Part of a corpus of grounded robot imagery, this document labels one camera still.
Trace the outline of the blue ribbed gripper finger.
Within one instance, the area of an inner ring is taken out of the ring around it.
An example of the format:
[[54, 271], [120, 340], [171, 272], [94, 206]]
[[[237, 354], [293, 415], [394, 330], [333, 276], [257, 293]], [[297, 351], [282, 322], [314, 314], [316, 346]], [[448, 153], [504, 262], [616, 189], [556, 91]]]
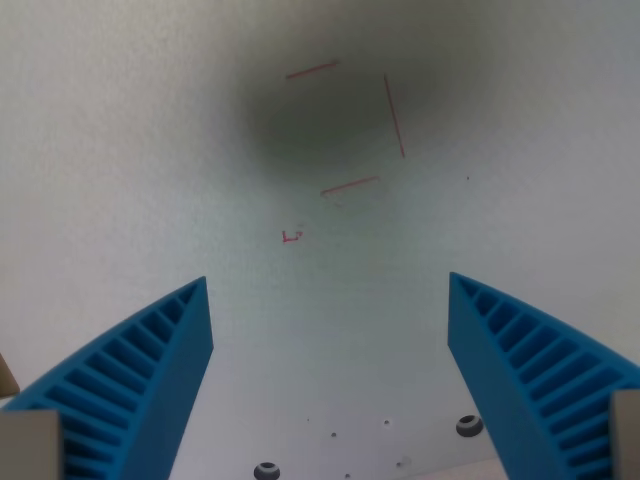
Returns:
[[66, 479], [167, 479], [213, 348], [200, 277], [96, 337], [1, 410], [58, 413]]
[[613, 478], [610, 400], [638, 386], [638, 365], [458, 273], [448, 347], [509, 478]]

